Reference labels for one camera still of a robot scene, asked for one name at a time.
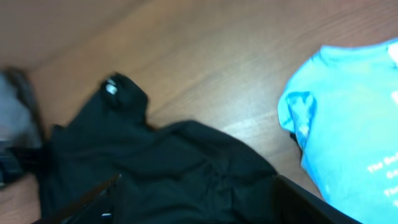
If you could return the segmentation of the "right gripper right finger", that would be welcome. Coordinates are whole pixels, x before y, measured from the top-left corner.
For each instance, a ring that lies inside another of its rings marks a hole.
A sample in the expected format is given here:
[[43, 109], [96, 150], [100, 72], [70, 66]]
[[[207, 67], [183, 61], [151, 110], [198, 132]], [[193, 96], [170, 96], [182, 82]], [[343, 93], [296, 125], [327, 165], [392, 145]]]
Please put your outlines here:
[[359, 224], [283, 175], [273, 177], [272, 211], [279, 224]]

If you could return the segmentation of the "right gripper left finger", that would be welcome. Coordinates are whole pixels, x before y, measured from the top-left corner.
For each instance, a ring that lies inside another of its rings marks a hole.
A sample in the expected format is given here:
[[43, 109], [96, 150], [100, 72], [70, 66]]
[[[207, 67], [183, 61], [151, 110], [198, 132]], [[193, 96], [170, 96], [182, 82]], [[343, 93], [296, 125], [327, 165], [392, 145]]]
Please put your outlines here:
[[116, 175], [97, 185], [52, 217], [41, 218], [32, 224], [114, 224], [114, 192], [120, 177], [120, 174]]

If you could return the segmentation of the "black t-shirt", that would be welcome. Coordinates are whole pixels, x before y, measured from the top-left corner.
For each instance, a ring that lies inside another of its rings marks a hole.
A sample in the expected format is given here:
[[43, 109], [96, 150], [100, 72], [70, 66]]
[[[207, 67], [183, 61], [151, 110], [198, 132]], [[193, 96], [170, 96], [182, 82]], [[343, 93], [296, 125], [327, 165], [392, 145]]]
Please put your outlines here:
[[197, 121], [152, 129], [147, 96], [106, 79], [69, 125], [56, 126], [39, 177], [41, 214], [118, 177], [116, 223], [274, 223], [275, 169], [238, 139]]

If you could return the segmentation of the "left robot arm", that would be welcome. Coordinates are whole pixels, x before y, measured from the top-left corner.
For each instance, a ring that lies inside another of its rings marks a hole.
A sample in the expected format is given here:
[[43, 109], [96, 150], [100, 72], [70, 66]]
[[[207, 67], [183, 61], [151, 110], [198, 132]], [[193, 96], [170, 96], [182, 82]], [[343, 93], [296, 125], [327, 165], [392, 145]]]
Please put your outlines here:
[[15, 67], [1, 71], [1, 187], [40, 167], [45, 141], [34, 89]]

